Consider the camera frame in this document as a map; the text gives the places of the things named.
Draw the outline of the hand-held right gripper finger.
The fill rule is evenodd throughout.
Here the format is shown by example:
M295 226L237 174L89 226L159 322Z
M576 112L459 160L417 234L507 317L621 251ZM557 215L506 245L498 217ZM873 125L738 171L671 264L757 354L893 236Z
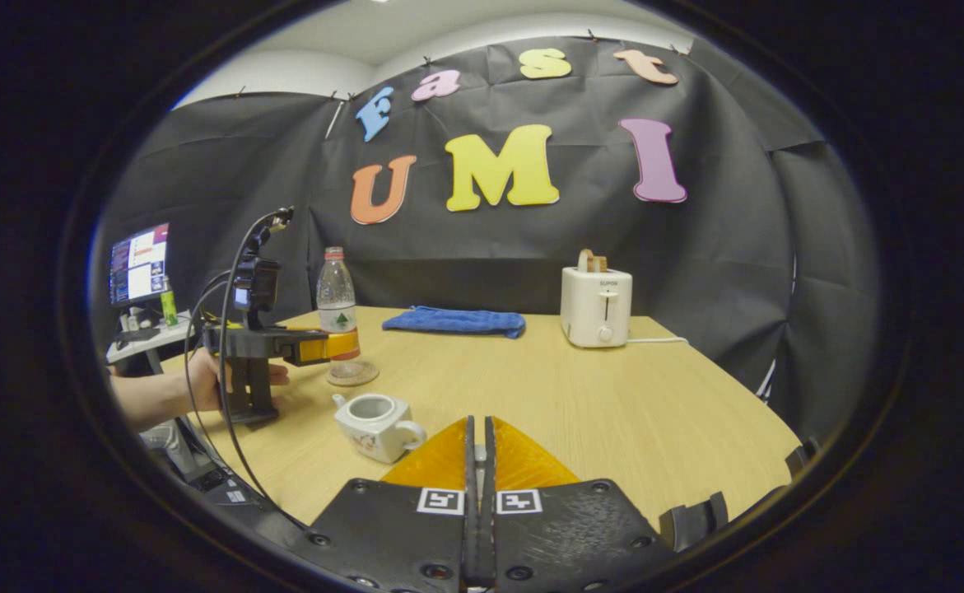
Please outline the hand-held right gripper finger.
M482 548L496 592L617 592L676 556L610 479L553 476L552 458L486 420Z
M478 516L474 428L472 416L454 422L394 477L347 480L305 531L305 561L354 591L466 591Z

